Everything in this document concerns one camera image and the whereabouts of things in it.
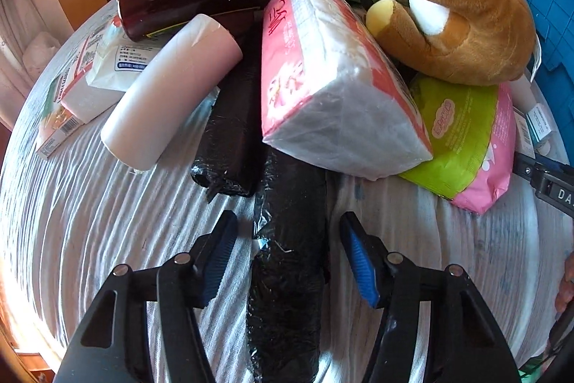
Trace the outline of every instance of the teddy bear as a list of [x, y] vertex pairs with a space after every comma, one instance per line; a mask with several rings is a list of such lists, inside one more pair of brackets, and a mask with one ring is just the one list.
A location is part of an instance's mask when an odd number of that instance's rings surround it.
[[366, 25], [387, 54], [466, 85], [519, 78], [536, 41], [526, 0], [381, 0]]

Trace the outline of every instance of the pink tissue package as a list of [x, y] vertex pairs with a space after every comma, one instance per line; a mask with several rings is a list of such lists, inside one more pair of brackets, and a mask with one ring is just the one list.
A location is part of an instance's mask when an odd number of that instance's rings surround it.
[[455, 206], [482, 215], [506, 193], [514, 162], [515, 140], [512, 98], [510, 87], [505, 83], [498, 89], [493, 131], [482, 167], [470, 185], [452, 200]]
[[432, 159], [403, 81], [344, 0], [271, 0], [263, 18], [263, 142], [376, 180]]

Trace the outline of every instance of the barcode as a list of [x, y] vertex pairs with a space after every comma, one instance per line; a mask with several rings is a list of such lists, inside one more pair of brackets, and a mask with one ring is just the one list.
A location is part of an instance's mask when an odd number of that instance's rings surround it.
[[100, 42], [100, 40], [103, 38], [104, 35], [98, 35], [97, 37], [95, 37], [94, 39], [92, 39], [88, 45], [85, 47], [86, 49], [90, 49], [93, 45], [97, 44]]
[[98, 28], [96, 28], [96, 29], [92, 32], [92, 34], [90, 35], [90, 37], [93, 38], [93, 37], [96, 36], [98, 33], [101, 33], [101, 32], [103, 31], [103, 29], [107, 27], [107, 25], [108, 25], [107, 23], [103, 23], [102, 25], [100, 25]]
[[68, 136], [73, 131], [75, 131], [79, 126], [80, 126], [80, 123], [76, 120], [76, 118], [70, 117], [70, 120], [68, 120], [67, 123], [65, 123], [63, 126], [61, 126], [60, 129], [62, 132], [64, 132], [66, 134], [66, 136]]
[[520, 124], [520, 128], [522, 129], [522, 136], [524, 138], [524, 141], [528, 143], [528, 145], [532, 145], [532, 143], [530, 143], [530, 131], [528, 130], [526, 122], [523, 120], [519, 120], [518, 123]]

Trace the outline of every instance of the blue plastic crate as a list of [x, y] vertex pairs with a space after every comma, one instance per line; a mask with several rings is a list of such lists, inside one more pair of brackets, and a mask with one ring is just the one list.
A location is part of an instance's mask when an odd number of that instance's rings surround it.
[[570, 162], [574, 161], [574, 0], [526, 0], [542, 45], [536, 75], [554, 114]]

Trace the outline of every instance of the human hand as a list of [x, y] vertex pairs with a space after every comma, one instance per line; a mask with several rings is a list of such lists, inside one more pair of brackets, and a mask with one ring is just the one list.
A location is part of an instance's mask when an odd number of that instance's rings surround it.
[[572, 281], [574, 281], [574, 252], [570, 254], [564, 263], [564, 276], [556, 296], [555, 306], [560, 313], [564, 312], [568, 303], [574, 299], [574, 284]]

